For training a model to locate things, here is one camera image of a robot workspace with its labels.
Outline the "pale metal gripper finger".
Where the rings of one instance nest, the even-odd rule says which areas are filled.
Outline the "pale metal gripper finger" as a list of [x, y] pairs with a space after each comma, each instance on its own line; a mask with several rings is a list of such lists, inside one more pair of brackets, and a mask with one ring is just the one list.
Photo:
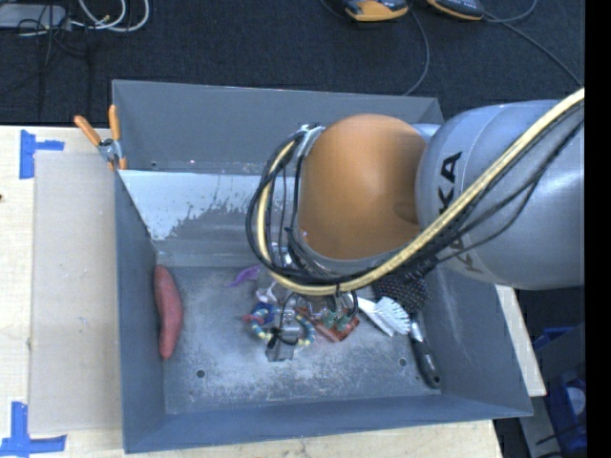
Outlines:
[[284, 343], [268, 346], [265, 356], [270, 363], [291, 361], [294, 357], [294, 346]]

